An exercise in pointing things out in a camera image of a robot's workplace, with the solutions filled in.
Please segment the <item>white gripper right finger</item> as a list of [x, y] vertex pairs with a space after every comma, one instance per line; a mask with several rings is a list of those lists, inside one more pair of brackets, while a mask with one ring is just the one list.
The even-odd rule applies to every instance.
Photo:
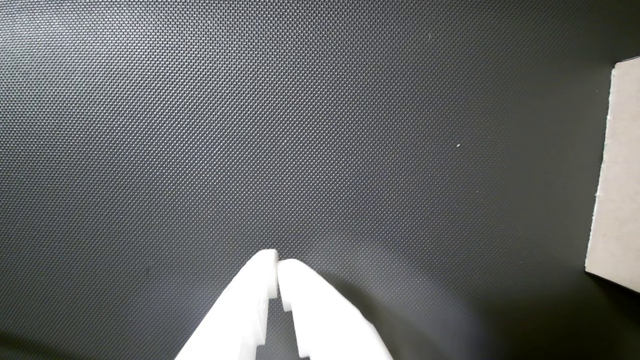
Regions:
[[294, 322], [298, 356], [310, 360], [391, 360], [375, 326], [318, 272], [279, 260], [282, 307]]

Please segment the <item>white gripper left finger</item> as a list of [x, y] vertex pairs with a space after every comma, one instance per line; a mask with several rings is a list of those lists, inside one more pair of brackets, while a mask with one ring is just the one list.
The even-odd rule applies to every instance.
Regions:
[[176, 356], [254, 360], [266, 342], [269, 303], [278, 296], [276, 249], [258, 251], [237, 272]]

